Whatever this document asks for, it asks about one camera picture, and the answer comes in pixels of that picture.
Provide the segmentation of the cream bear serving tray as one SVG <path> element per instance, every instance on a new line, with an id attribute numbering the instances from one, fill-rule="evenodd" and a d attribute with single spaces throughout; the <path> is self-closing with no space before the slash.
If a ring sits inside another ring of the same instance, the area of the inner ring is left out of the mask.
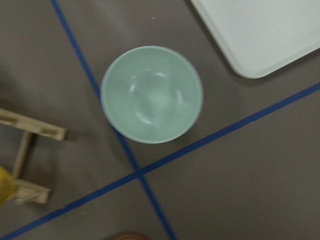
<path id="1" fill-rule="evenodd" d="M 320 47 L 318 0 L 193 0 L 232 69 L 262 78 Z"/>

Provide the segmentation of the light green bowl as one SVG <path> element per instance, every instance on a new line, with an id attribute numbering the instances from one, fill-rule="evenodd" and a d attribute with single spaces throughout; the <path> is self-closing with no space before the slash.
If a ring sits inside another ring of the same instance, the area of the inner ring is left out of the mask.
<path id="1" fill-rule="evenodd" d="M 117 57 L 106 70 L 100 102 L 123 136 L 161 144 L 185 134 L 203 107 L 203 86 L 192 63 L 179 52 L 147 45 Z"/>

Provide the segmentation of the wooden cutting board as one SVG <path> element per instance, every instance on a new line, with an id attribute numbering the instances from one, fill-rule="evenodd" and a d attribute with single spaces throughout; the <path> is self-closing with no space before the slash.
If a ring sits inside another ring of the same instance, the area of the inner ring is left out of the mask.
<path id="1" fill-rule="evenodd" d="M 150 240 L 150 238 L 142 233 L 131 231 L 114 235 L 109 240 Z"/>

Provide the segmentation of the wooden dish rack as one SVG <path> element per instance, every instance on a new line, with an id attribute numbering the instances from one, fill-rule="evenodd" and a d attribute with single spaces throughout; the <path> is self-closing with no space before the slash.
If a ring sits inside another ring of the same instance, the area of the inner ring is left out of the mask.
<path id="1" fill-rule="evenodd" d="M 23 131 L 13 169 L 10 172 L 16 185 L 16 193 L 11 200 L 14 199 L 18 205 L 29 202 L 47 203 L 51 189 L 23 180 L 21 178 L 22 170 L 34 135 L 63 141 L 66 138 L 67 129 L 3 108 L 0 110 L 0 123 Z"/>

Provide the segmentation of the yellow mug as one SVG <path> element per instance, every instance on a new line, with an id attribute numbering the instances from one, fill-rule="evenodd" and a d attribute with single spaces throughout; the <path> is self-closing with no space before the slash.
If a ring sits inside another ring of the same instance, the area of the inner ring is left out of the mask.
<path id="1" fill-rule="evenodd" d="M 0 207 L 13 199 L 16 195 L 17 187 L 14 177 L 2 166 L 0 167 Z"/>

